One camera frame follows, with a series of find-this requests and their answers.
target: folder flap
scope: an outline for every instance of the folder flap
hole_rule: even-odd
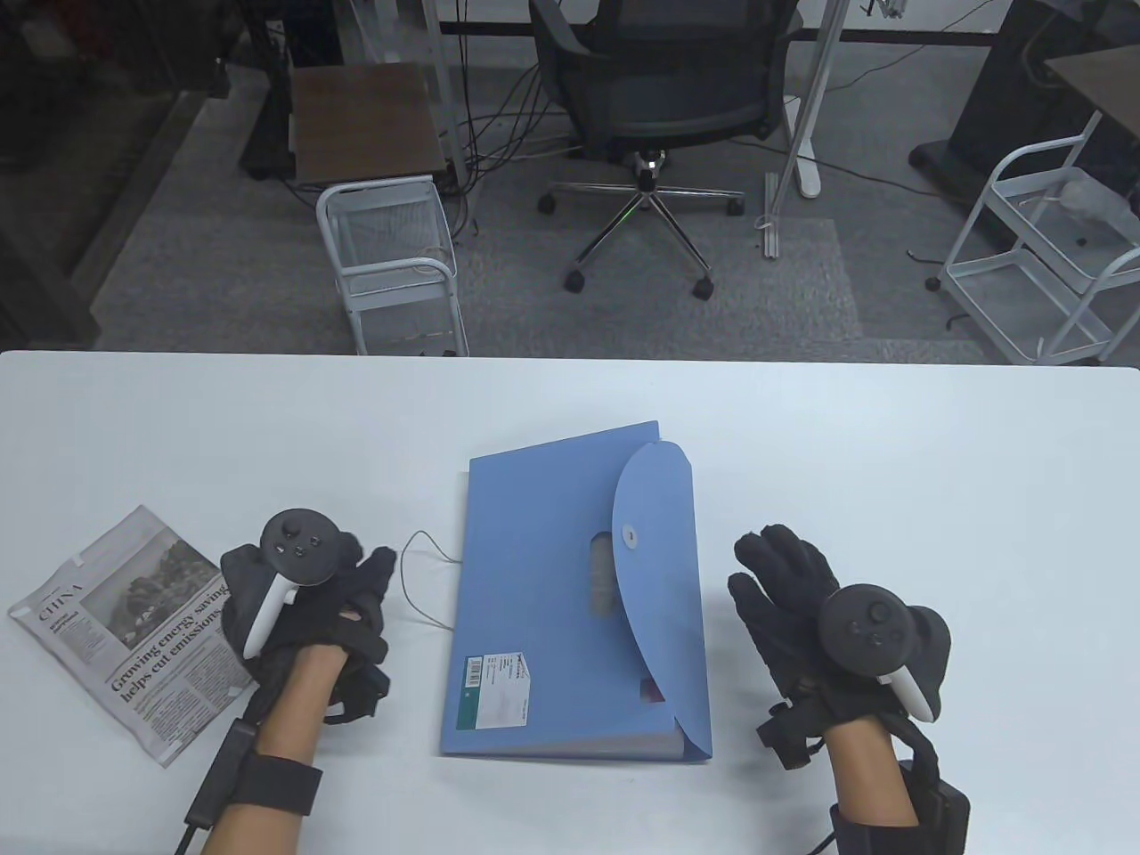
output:
[[[618,589],[645,667],[693,750],[712,756],[693,471],[673,442],[643,446],[613,499]]]

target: blue plastic folder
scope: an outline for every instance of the blue plastic folder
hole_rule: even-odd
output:
[[[712,756],[692,467],[656,422],[471,462],[441,751]]]

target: forearm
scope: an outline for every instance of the forearm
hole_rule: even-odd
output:
[[[879,828],[919,824],[890,735],[877,719],[861,718],[832,727],[823,738],[844,819]]]
[[[306,648],[285,691],[261,726],[256,751],[311,766],[328,698],[348,654],[336,646]],[[214,826],[203,855],[293,855],[301,817],[256,805],[230,805]]]

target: chair base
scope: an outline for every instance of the chair base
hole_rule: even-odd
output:
[[[665,204],[667,198],[684,199],[722,199],[727,202],[727,213],[730,217],[741,217],[744,213],[744,194],[733,190],[715,190],[690,187],[659,187],[657,184],[666,153],[643,153],[634,161],[634,174],[637,177],[636,185],[611,185],[611,184],[580,184],[559,181],[549,186],[549,192],[538,201],[538,210],[544,214],[553,214],[557,203],[555,193],[586,193],[605,196],[628,196],[625,206],[613,217],[604,229],[595,237],[570,263],[570,270],[563,280],[567,291],[578,294],[585,287],[586,279],[581,268],[594,256],[614,231],[617,231],[638,209],[652,210],[665,220],[666,226],[685,251],[700,264],[705,275],[693,287],[693,296],[699,300],[708,300],[712,296],[712,268],[697,249],[685,230],[677,222],[673,212]]]

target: floor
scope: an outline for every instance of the floor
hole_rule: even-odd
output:
[[[90,72],[75,89],[65,117],[47,136],[34,162],[0,173],[0,195],[27,219],[67,274],[83,256],[174,100],[169,93],[137,93],[122,75],[103,68]],[[0,116],[0,122],[9,120],[16,121]]]
[[[842,44],[833,84],[910,49]],[[809,46],[793,50],[791,68],[801,71]],[[473,107],[488,113],[532,62],[532,47],[472,40],[472,56]],[[984,49],[929,47],[830,95],[817,157],[931,189],[906,154],[948,135],[983,59]],[[203,108],[93,307],[104,329],[99,347],[352,352],[309,203],[279,182],[259,184],[238,171],[263,91],[262,76],[237,70],[229,99]],[[556,135],[561,122],[547,120],[536,136]],[[492,129],[488,138],[504,132]],[[787,141],[776,135],[767,145]],[[457,242],[472,355],[1003,361],[970,321],[947,331],[956,306],[922,287],[936,268],[906,255],[943,256],[961,227],[960,210],[824,170],[820,198],[791,194],[782,256],[768,261],[752,215],[762,174],[779,163],[777,155],[727,142],[675,153],[669,184],[748,194],[746,218],[727,218],[719,206],[675,207],[715,268],[717,291],[708,303],[690,296],[697,269],[651,215],[626,225],[588,269],[583,294],[561,288],[565,263],[618,203],[567,197],[551,218],[536,213],[535,203],[549,180],[624,181],[621,168],[549,157],[496,172],[478,199],[478,230],[469,227]],[[978,254],[984,249],[979,243]],[[1107,295],[1107,307],[1097,304],[1110,326],[1135,299],[1125,291]],[[1122,348],[1113,361],[1140,365],[1140,345]]]

